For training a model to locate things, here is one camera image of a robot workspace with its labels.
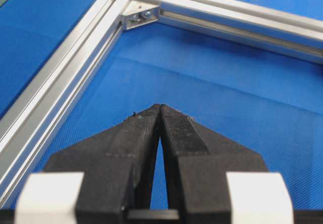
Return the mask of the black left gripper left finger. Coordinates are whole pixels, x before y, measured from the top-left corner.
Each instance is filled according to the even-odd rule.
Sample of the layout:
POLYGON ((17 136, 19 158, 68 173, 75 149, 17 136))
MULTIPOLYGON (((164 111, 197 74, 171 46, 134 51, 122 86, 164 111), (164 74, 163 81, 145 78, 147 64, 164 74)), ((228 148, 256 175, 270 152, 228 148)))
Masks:
POLYGON ((44 172, 83 172, 77 218, 125 218, 149 208, 159 143, 159 104, 54 153, 44 172))

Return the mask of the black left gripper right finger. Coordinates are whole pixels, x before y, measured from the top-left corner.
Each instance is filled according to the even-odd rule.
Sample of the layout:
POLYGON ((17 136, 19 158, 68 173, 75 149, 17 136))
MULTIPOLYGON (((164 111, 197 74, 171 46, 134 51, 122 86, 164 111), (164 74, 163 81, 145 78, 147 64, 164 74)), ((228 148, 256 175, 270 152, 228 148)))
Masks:
POLYGON ((263 172, 261 155, 165 104, 160 124, 169 208, 184 222, 230 222, 226 172, 263 172))

